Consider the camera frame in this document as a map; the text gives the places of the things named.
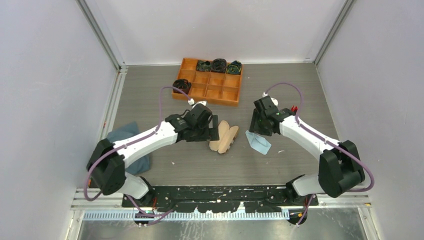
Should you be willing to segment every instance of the wood grain surface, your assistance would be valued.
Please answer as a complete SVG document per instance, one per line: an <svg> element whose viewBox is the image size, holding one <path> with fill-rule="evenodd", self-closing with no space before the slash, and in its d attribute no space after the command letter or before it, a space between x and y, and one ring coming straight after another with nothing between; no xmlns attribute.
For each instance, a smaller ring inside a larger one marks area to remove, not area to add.
<svg viewBox="0 0 424 240"><path fill-rule="evenodd" d="M114 128L136 121L141 132L159 122L159 90L172 85L179 66L131 66L126 75ZM249 146L246 130L252 118L253 102L278 82L297 85L304 94L300 117L323 134L337 139L336 130L312 63L246 64L238 107L208 104L219 120L239 126L238 137L230 150L220 155L207 142L185 142L163 147L151 153L151 169L142 175L152 185L256 185L284 184L302 174L318 171L316 161L294 141L281 135L265 138L272 144L267 155ZM290 86L278 86L269 92L279 108L299 105L300 97ZM162 95L163 117L182 114L187 101L172 99L171 90Z"/></svg>

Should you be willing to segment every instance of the orange tray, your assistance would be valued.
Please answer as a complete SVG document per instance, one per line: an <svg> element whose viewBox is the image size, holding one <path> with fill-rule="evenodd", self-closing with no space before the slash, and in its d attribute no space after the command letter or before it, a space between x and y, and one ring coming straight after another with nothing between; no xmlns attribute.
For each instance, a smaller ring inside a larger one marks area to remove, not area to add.
<svg viewBox="0 0 424 240"><path fill-rule="evenodd" d="M237 107L244 66L241 66L240 75L196 71L198 60L196 58L183 58L176 77L176 79L187 79L191 83L188 96L196 102L206 100L209 104ZM181 93L172 92L172 97L187 100Z"/></svg>

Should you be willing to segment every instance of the coiled black fabric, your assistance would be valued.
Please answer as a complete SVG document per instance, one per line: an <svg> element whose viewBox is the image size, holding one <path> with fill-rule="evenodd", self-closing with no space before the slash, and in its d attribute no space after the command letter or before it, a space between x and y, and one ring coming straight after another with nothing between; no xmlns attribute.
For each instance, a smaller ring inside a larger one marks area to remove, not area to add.
<svg viewBox="0 0 424 240"><path fill-rule="evenodd" d="M196 65L196 71L200 72L210 72L211 71L211 62L198 60Z"/></svg>
<svg viewBox="0 0 424 240"><path fill-rule="evenodd" d="M190 88L192 87L192 84L187 80L187 79L177 79L173 82L172 86L174 88L180 89L181 91L183 91L186 94L189 94ZM172 90L174 93L176 94L181 94L179 91L177 90Z"/></svg>
<svg viewBox="0 0 424 240"><path fill-rule="evenodd" d="M224 74L227 69L227 61L223 58L217 58L212 61L212 66L210 67L210 71L214 73Z"/></svg>
<svg viewBox="0 0 424 240"><path fill-rule="evenodd" d="M242 63L235 60L226 67L227 74L240 75L242 72Z"/></svg>

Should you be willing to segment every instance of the folded cloth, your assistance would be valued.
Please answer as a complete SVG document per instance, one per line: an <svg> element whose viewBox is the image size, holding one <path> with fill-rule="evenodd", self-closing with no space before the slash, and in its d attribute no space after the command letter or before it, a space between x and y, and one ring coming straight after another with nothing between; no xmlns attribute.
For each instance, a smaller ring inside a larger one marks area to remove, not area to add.
<svg viewBox="0 0 424 240"><path fill-rule="evenodd" d="M247 130L246 137L249 141L250 147L263 155L266 155L268 150L271 148L271 143L256 133Z"/></svg>
<svg viewBox="0 0 424 240"><path fill-rule="evenodd" d="M128 139L131 137L134 137L135 135L139 134L140 130L137 126L137 123L131 122L125 126L122 126L118 129L115 129L107 134L107 139L113 143L115 141L120 141L124 139ZM146 172L150 169L150 159L149 156L143 156L133 162L130 166L128 166L125 171L129 174L136 175L143 172Z"/></svg>

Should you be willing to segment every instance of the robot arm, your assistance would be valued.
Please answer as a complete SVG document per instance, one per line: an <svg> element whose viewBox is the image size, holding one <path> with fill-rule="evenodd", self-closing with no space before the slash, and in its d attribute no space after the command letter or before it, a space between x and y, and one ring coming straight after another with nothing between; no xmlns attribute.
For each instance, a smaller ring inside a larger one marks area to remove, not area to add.
<svg viewBox="0 0 424 240"><path fill-rule="evenodd" d="M118 192L141 199L151 190L151 187L144 178L125 172L128 166L159 148L182 140L186 142L219 140L218 116L212 114L212 111L206 107L205 101L196 103L191 110L186 110L183 114L168 116L160 123L157 131L156 128L157 126L120 141L110 142L108 139L103 139L97 144L87 164L87 170L106 152L125 146L105 158L91 174L103 195ZM149 138L131 144L153 132L155 133Z"/></svg>
<svg viewBox="0 0 424 240"><path fill-rule="evenodd" d="M332 139L308 126L301 119L297 123L294 111L287 108L278 110L278 102L267 95L255 101L254 105L250 132L288 137L311 153L319 162L317 174L301 175L286 184L285 193L288 199L318 193L326 193L336 198L365 180L364 170L359 164L310 134L300 127L300 124L326 141L338 143L341 148L359 159L358 150L353 142Z"/></svg>

